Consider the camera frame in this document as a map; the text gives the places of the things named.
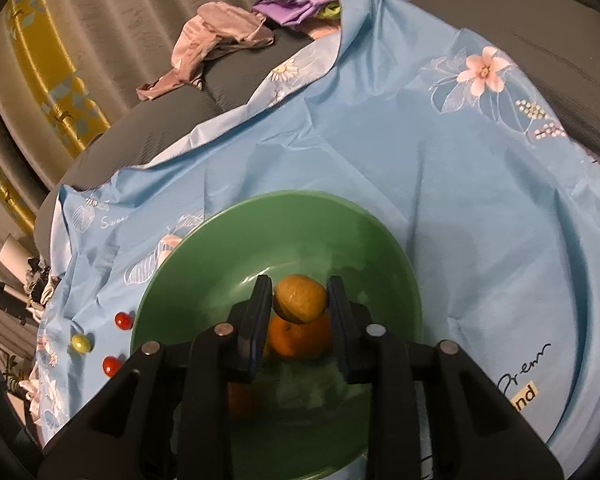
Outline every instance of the pink flower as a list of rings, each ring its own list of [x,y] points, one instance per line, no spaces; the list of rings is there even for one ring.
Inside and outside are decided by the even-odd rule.
[[[475,97],[480,97],[484,93],[484,84],[491,88],[494,92],[502,92],[504,90],[504,81],[496,74],[499,70],[509,66],[509,61],[503,57],[494,57],[498,51],[497,47],[486,46],[482,50],[482,55],[473,54],[467,57],[467,70],[459,73],[458,82],[463,83],[473,79],[471,83],[471,94]]]

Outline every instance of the orange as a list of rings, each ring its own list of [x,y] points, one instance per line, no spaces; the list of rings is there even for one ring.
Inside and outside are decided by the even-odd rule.
[[[262,357],[268,359],[271,355],[271,343],[269,342],[269,335],[267,334],[267,338],[264,341],[264,348],[262,349]]]
[[[276,313],[294,323],[311,323],[327,307],[327,290],[304,274],[280,280],[273,291]]]
[[[226,393],[229,401],[229,418],[243,422],[254,418],[260,409],[258,395],[252,384],[227,383]]]
[[[269,321],[269,344],[288,359],[315,359],[331,347],[329,318],[323,313],[311,323],[291,323],[275,314]]]

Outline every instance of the light blue tablecloth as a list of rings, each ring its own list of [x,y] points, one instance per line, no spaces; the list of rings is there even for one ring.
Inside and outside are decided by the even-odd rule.
[[[413,264],[425,340],[458,341],[510,398],[533,381],[522,413],[567,475],[600,437],[599,165],[483,38],[406,0],[341,4],[342,36],[244,107],[149,167],[61,189],[63,279],[38,353],[46,440],[106,382],[103,357],[128,354],[113,316],[138,306],[165,236],[279,189],[337,194],[384,222]],[[94,337],[90,354],[68,348],[76,332]]]

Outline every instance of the yellow curtain pattern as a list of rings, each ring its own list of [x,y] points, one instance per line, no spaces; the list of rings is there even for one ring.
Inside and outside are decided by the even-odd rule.
[[[67,54],[45,0],[9,0],[13,51],[32,98],[75,158],[109,121],[89,97]]]
[[[36,216],[27,207],[11,182],[0,169],[0,202],[26,234],[32,234]]]

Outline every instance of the green cloth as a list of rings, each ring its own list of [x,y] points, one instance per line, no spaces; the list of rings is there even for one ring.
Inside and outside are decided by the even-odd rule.
[[[326,4],[314,16],[319,20],[339,20],[340,19],[340,2],[331,2]]]

